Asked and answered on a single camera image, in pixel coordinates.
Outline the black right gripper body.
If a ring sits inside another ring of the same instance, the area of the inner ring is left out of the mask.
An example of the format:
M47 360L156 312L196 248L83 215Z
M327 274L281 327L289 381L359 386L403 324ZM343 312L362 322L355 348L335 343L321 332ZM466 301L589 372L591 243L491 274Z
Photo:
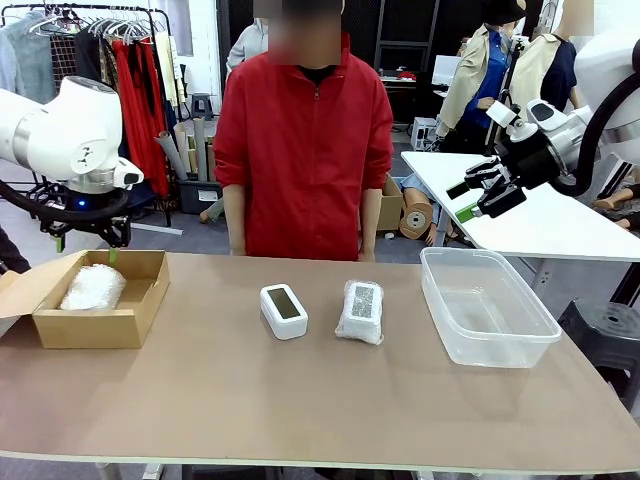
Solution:
M499 158L510 178L522 188L534 189L561 173L548 138L541 132L518 142L504 138L499 144Z

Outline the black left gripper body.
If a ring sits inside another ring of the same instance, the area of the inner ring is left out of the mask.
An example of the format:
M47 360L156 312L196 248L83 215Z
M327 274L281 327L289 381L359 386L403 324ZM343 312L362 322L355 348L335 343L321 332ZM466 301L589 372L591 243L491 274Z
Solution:
M128 199L128 192L63 192L59 202L47 204L48 208L54 209L55 215L53 218L42 219L42 230L63 224L69 225L72 229L79 229L77 224L111 220L125 209Z

